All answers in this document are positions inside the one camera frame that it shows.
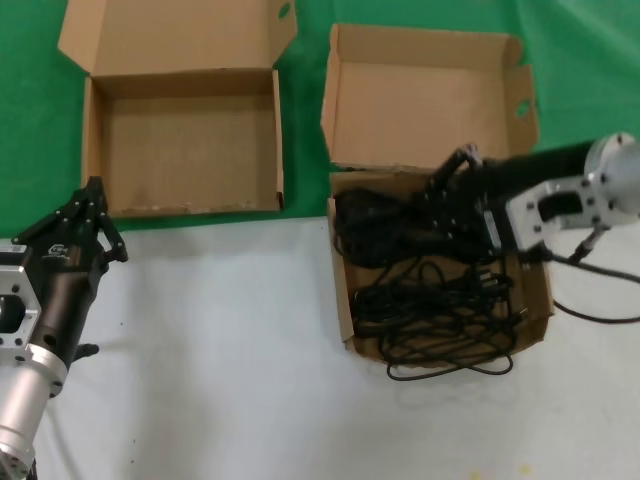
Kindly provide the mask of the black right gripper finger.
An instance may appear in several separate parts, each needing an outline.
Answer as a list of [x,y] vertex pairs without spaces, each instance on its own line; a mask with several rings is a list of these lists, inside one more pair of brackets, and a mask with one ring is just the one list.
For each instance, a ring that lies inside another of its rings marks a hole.
[[433,174],[433,187],[444,189],[456,172],[464,165],[474,171],[483,165],[483,160],[479,155],[477,145],[466,144],[456,149],[449,158]]
[[447,190],[428,189],[420,209],[435,255],[456,261],[494,260],[495,247],[482,209]]

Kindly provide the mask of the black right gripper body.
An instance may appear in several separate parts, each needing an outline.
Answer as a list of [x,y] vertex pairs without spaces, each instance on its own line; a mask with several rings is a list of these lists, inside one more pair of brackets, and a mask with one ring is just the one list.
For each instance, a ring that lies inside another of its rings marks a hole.
[[584,173],[591,142],[496,160],[485,158],[451,181],[447,198],[471,207],[495,209],[543,182]]

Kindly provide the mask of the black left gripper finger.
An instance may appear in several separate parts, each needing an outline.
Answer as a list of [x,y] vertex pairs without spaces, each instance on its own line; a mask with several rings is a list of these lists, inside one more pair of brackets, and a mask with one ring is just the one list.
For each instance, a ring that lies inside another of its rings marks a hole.
[[82,245],[96,241],[99,217],[99,178],[92,176],[76,190],[71,199],[21,233],[22,245],[34,245],[47,235],[54,239],[79,241]]
[[97,232],[102,232],[109,244],[103,253],[105,263],[129,260],[129,255],[123,238],[115,223],[108,214],[108,202],[101,178],[90,178],[88,181],[89,218],[95,224]]

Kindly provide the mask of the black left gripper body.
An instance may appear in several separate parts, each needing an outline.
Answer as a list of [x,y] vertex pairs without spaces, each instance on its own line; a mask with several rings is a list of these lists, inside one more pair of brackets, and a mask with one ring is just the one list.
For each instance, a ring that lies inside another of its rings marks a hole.
[[89,309],[108,270],[96,231],[24,234],[33,250],[41,313],[29,342],[62,361],[76,359]]

